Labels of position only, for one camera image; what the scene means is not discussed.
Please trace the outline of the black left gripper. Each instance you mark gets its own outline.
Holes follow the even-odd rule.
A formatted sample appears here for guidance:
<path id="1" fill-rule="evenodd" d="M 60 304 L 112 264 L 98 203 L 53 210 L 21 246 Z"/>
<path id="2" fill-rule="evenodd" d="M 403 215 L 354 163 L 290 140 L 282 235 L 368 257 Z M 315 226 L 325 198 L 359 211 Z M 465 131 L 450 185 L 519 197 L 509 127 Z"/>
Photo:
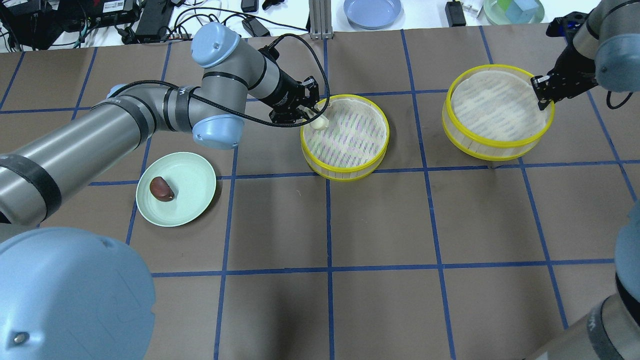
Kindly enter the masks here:
<path id="1" fill-rule="evenodd" d="M 313 112 L 318 112 L 319 101 L 315 77 L 309 76 L 304 81 L 282 77 L 269 95 L 269 119 L 275 125 L 295 125 L 299 120 L 308 124 L 313 121 Z"/>

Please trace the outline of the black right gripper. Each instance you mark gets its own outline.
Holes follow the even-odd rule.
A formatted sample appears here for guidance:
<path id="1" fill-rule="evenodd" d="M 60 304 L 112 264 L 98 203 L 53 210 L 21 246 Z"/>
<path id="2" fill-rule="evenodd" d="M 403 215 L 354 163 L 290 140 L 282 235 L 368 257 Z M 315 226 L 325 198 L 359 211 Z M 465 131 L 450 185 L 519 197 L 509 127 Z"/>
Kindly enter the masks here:
<path id="1" fill-rule="evenodd" d="M 590 35 L 586 23 L 585 17 L 556 17 L 547 25 L 545 35 L 564 38 L 567 45 L 546 75 L 531 77 L 539 111 L 544 111 L 550 103 L 572 99 L 598 86 L 595 60 L 580 53 L 574 44 L 576 35 L 583 28 Z"/>

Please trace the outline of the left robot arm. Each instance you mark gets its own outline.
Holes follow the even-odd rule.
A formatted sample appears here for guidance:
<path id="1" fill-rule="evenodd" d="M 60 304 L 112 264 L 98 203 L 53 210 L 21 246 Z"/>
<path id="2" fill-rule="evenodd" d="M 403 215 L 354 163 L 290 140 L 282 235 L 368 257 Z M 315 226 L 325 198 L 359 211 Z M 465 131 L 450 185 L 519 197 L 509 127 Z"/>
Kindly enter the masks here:
<path id="1" fill-rule="evenodd" d="M 247 96 L 270 107 L 268 126 L 320 125 L 313 77 L 294 80 L 277 60 L 221 23 L 204 25 L 190 55 L 201 85 L 137 80 L 59 129 L 1 155 L 1 358 L 141 360 L 153 337 L 154 281 L 128 244 L 72 227 L 35 228 L 156 132 L 190 133 L 236 148 Z"/>

